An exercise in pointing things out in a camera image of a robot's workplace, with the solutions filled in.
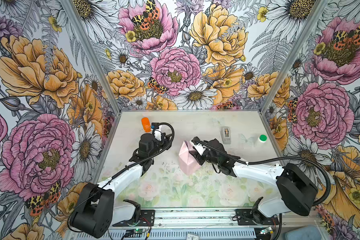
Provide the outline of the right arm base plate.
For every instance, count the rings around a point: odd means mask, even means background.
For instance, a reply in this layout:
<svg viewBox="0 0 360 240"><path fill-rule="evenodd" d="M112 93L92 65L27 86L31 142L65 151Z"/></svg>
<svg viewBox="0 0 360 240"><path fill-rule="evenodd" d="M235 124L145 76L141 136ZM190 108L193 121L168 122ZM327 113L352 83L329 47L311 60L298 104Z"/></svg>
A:
<svg viewBox="0 0 360 240"><path fill-rule="evenodd" d="M232 221L237 222L239 226L278 226L279 219L277 216L270 218L265 217L259 211L252 209L236 209Z"/></svg>

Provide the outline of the purple wrapping paper sheet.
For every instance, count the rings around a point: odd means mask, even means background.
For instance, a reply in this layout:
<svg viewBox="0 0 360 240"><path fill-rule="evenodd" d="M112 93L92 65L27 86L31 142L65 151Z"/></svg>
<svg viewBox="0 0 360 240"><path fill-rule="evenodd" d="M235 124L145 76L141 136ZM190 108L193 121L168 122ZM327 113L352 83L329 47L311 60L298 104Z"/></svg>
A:
<svg viewBox="0 0 360 240"><path fill-rule="evenodd" d="M201 167L197 160L198 154L190 142L183 142L179 151L179 166L187 176L194 174Z"/></svg>

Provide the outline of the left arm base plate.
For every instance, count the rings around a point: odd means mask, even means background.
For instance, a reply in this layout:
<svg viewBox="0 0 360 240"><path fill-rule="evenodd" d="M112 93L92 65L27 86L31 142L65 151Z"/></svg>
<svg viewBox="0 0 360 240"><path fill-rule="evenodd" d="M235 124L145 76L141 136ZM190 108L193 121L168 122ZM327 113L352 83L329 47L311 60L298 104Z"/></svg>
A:
<svg viewBox="0 0 360 240"><path fill-rule="evenodd" d="M130 220L124 220L115 224L113 227L153 227L155 222L155 210L140 210L135 213Z"/></svg>

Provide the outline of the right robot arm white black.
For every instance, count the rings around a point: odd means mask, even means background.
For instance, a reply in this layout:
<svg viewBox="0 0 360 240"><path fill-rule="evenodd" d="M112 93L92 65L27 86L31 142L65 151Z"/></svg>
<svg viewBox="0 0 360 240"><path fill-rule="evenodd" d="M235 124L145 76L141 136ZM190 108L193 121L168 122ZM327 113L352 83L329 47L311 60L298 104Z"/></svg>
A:
<svg viewBox="0 0 360 240"><path fill-rule="evenodd" d="M192 154L200 165L208 162L218 168L218 173L235 178L246 178L267 184L274 194L259 197L244 217L257 224L265 219L284 213L308 216L315 205L318 193L316 185L294 164L281 166L277 159L248 162L228 154L216 139L201 141L192 139Z"/></svg>

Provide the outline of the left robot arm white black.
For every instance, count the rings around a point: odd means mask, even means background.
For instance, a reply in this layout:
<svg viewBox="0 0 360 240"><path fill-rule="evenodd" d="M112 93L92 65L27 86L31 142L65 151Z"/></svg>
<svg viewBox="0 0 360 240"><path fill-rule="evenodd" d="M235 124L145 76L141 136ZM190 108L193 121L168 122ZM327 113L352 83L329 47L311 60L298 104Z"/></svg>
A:
<svg viewBox="0 0 360 240"><path fill-rule="evenodd" d="M79 194L78 202L68 219L68 227L77 233L102 237L111 226L121 223L139 224L141 205L132 200L115 201L132 182L142 177L154 164L154 158L172 146L174 134L143 134L139 147L122 170L98 184L87 184Z"/></svg>

